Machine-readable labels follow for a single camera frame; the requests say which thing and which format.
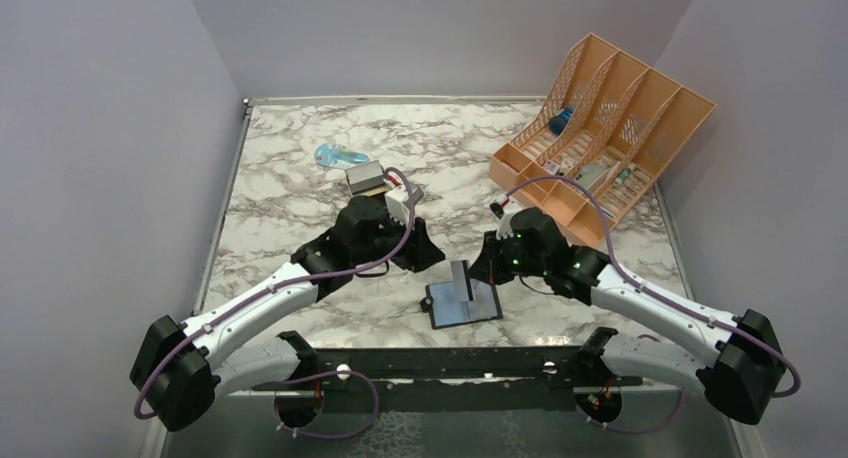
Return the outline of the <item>white striped credit card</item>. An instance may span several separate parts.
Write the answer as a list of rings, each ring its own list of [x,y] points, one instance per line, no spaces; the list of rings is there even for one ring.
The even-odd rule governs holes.
[[[450,263],[454,295],[458,302],[473,300],[473,290],[468,275],[468,261],[456,260]]]

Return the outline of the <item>black card holder wallet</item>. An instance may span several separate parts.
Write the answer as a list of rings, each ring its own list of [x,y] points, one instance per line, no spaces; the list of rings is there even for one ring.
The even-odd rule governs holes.
[[[471,281],[472,298],[460,300],[452,282],[427,285],[420,310],[427,314],[432,329],[444,329],[479,322],[500,320],[502,308],[497,290],[490,284]]]

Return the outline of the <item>gold oval tray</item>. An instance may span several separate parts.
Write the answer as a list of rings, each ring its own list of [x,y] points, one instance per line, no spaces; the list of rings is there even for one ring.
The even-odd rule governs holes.
[[[363,180],[349,180],[348,188],[352,196],[376,196],[387,193],[395,184],[385,177],[372,177]]]

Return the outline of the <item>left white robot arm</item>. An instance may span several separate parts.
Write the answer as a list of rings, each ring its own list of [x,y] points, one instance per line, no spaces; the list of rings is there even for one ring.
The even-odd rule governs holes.
[[[157,418],[169,431],[186,428],[223,390],[227,359],[272,324],[321,301],[358,273],[387,262],[419,273],[444,258],[425,220],[400,200],[352,198],[332,227],[249,291],[182,322],[165,315],[149,325],[129,374],[138,391],[135,417]]]

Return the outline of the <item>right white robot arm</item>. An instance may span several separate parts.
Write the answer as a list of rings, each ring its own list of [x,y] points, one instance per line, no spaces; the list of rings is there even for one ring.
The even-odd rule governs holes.
[[[499,286],[537,277],[556,296],[612,311],[664,337],[642,345],[617,331],[594,332],[576,361],[585,382],[648,378],[700,393],[737,422],[761,422],[788,369],[768,317],[753,309],[735,315],[653,290],[611,256],[569,243],[538,208],[508,212],[493,203],[491,209],[499,223],[483,235],[469,268],[473,279]]]

